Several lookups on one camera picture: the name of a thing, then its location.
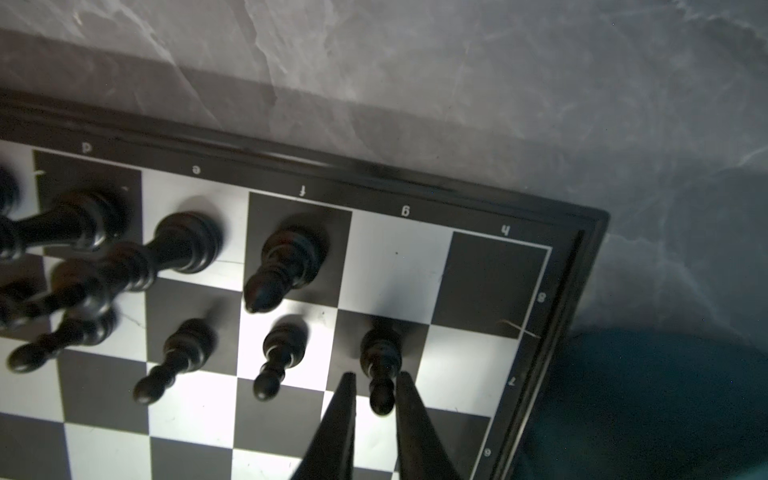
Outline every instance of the board frame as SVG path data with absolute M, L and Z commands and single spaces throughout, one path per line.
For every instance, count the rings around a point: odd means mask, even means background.
M 29 128 L 31 126 L 71 132 L 72 141 L 68 144 L 66 136 L 61 135 L 41 137 L 40 130 L 34 131 Z M 548 326 L 537 344 L 506 427 L 502 449 L 495 456 L 490 475 L 475 476 L 482 480 L 511 478 L 518 447 L 544 385 L 549 364 L 568 330 L 604 238 L 609 221 L 607 212 L 301 147 L 0 89 L 0 140 L 83 154 L 87 153 L 84 152 L 87 147 L 78 140 L 83 134 L 219 157 L 261 169 L 429 198 L 453 206 L 578 230 L 578 239 L 554 298 Z

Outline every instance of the dark teal cloth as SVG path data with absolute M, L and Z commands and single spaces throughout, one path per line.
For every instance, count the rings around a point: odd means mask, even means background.
M 570 338 L 514 480 L 768 479 L 768 357 L 687 336 Z

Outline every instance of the chess piece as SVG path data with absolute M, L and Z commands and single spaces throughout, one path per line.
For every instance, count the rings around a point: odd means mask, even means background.
M 149 371 L 134 387 L 134 400 L 155 403 L 180 373 L 203 368 L 216 347 L 216 333 L 201 319 L 189 319 L 165 340 L 163 362 Z
M 180 212 L 165 217 L 147 245 L 120 242 L 97 262 L 70 259 L 51 274 L 51 292 L 21 305 L 31 319 L 56 310 L 71 309 L 81 318 L 92 318 L 109 308 L 122 292 L 143 292 L 161 270 L 197 273 L 218 256 L 221 229 L 207 216 Z
M 315 279 L 327 250 L 318 235 L 301 227 L 273 233 L 261 250 L 261 266 L 243 288 L 245 310 L 265 313 L 285 295 Z
M 92 251 L 118 238 L 126 226 L 127 215 L 112 199 L 94 191 L 67 192 L 39 215 L 18 221 L 0 217 L 0 261 L 17 260 L 29 247 Z
M 390 329 L 373 329 L 360 343 L 360 366 L 371 379 L 371 410 L 388 415 L 395 406 L 395 383 L 402 368 L 400 339 Z
M 69 313 L 53 333 L 43 333 L 33 343 L 18 347 L 8 356 L 8 369 L 13 373 L 33 372 L 68 346 L 98 345 L 104 342 L 118 324 L 118 316 L 109 309 L 94 319 L 79 319 Z
M 262 345 L 266 363 L 253 381 L 253 394 L 267 402 L 280 391 L 280 383 L 286 376 L 286 369 L 298 365 L 304 358 L 307 332 L 293 323 L 278 323 L 264 338 Z
M 29 280 L 17 280 L 0 286 L 0 331 L 16 327 L 16 322 L 21 318 L 19 305 L 34 294 L 35 287 Z
M 4 168 L 0 168 L 0 215 L 8 215 L 18 203 L 16 179 Z

